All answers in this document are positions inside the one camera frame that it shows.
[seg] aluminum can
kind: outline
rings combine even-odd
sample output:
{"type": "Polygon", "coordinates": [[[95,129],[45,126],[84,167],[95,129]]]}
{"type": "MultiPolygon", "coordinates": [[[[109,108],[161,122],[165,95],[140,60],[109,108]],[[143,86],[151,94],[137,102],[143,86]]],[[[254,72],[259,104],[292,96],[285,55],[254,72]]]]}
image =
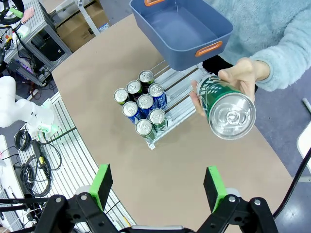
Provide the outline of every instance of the aluminum can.
{"type": "Polygon", "coordinates": [[[113,99],[120,105],[124,105],[129,101],[128,93],[125,89],[120,88],[113,94],[113,99]]]}
{"type": "Polygon", "coordinates": [[[152,96],[157,108],[162,108],[167,104],[164,88],[161,84],[154,83],[149,87],[149,95],[152,96]]]}
{"type": "Polygon", "coordinates": [[[142,85],[143,93],[147,94],[148,88],[150,87],[151,84],[153,84],[155,82],[154,74],[150,70],[143,70],[139,74],[138,78],[139,78],[139,81],[142,85]]]}
{"type": "Polygon", "coordinates": [[[137,105],[141,112],[147,118],[151,110],[156,108],[153,98],[150,95],[141,95],[138,98],[137,105]]]}
{"type": "Polygon", "coordinates": [[[138,81],[130,81],[126,86],[126,90],[130,94],[134,102],[136,102],[138,98],[142,95],[141,84],[138,81]]]}
{"type": "Polygon", "coordinates": [[[134,124],[136,124],[139,120],[143,119],[143,115],[141,114],[138,106],[134,102],[126,102],[122,107],[123,114],[129,118],[134,124]]]}
{"type": "Polygon", "coordinates": [[[165,112],[162,109],[154,109],[149,114],[149,120],[157,132],[165,131],[168,128],[165,112]]]}
{"type": "Polygon", "coordinates": [[[140,136],[147,139],[148,141],[153,141],[156,138],[156,131],[153,128],[151,122],[147,119],[138,121],[135,129],[140,136]]]}
{"type": "Polygon", "coordinates": [[[202,79],[197,93],[208,123],[219,138],[241,138],[254,126],[256,109],[253,102],[218,76],[209,75],[202,79]]]}

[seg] can lid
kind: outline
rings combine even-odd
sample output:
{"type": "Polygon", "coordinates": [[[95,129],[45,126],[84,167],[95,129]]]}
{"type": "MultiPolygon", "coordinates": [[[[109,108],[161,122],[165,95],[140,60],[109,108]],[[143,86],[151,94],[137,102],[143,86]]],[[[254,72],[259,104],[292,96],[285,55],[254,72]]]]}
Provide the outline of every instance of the can lid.
{"type": "Polygon", "coordinates": [[[162,124],[166,119],[165,112],[162,109],[156,108],[150,112],[149,119],[155,125],[162,124]]]}
{"type": "Polygon", "coordinates": [[[141,89],[140,83],[138,81],[130,81],[126,86],[126,90],[130,94],[135,94],[141,89]]]}
{"type": "Polygon", "coordinates": [[[208,122],[212,131],[225,140],[245,136],[254,126],[256,109],[242,93],[230,93],[219,98],[212,106],[208,122]]]}
{"type": "Polygon", "coordinates": [[[138,110],[137,104],[131,101],[126,102],[122,107],[123,114],[126,115],[127,117],[134,116],[137,113],[137,110],[138,110]]]}
{"type": "Polygon", "coordinates": [[[154,78],[154,74],[150,70],[143,70],[139,74],[139,80],[142,83],[147,83],[147,82],[151,81],[153,78],[154,78]]]}
{"type": "Polygon", "coordinates": [[[142,119],[136,123],[136,132],[141,136],[146,136],[152,131],[152,124],[149,120],[142,119]]]}
{"type": "Polygon", "coordinates": [[[153,103],[154,103],[154,99],[147,94],[141,95],[137,101],[137,105],[141,109],[148,109],[153,105],[153,103]]]}
{"type": "Polygon", "coordinates": [[[127,91],[123,88],[120,88],[115,91],[115,94],[113,95],[116,102],[124,102],[126,101],[128,94],[127,91]]]}
{"type": "Polygon", "coordinates": [[[150,87],[149,87],[149,94],[150,94],[152,97],[159,97],[159,96],[161,96],[163,93],[164,93],[164,88],[162,87],[161,84],[154,83],[154,84],[151,84],[151,85],[150,85],[150,87]]]}

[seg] hand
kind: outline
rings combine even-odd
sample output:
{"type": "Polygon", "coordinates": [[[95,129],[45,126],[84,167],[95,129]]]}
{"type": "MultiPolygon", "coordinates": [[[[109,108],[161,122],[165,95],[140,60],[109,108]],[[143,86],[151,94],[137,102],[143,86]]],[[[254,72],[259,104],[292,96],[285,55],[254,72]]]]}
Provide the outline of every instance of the hand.
{"type": "MultiPolygon", "coordinates": [[[[218,72],[220,79],[230,83],[236,89],[247,95],[252,102],[255,101],[255,82],[266,79],[270,74],[270,67],[262,61],[252,61],[249,58],[240,59],[237,64],[228,69],[222,69],[218,72]]],[[[196,94],[198,82],[191,81],[193,92],[190,93],[192,102],[196,111],[205,116],[204,110],[196,94]]]]}

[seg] black pants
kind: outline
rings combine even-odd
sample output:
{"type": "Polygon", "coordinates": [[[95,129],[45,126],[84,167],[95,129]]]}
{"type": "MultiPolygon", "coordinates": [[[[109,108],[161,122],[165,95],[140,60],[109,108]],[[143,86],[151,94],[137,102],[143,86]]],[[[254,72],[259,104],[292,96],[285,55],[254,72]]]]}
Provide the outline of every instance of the black pants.
{"type": "Polygon", "coordinates": [[[214,56],[212,58],[207,59],[203,62],[203,67],[206,69],[209,73],[214,73],[218,75],[219,70],[221,69],[228,69],[230,67],[233,67],[230,63],[226,62],[224,59],[222,59],[220,56],[214,56]]]}

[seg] blue plastic tray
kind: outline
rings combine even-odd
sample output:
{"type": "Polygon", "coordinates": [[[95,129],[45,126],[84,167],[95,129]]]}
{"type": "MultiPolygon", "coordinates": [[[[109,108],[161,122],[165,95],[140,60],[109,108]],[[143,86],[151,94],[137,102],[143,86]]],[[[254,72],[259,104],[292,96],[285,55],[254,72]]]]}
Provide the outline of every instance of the blue plastic tray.
{"type": "Polygon", "coordinates": [[[233,30],[204,0],[132,0],[130,6],[139,28],[179,71],[223,52],[233,30]]]}

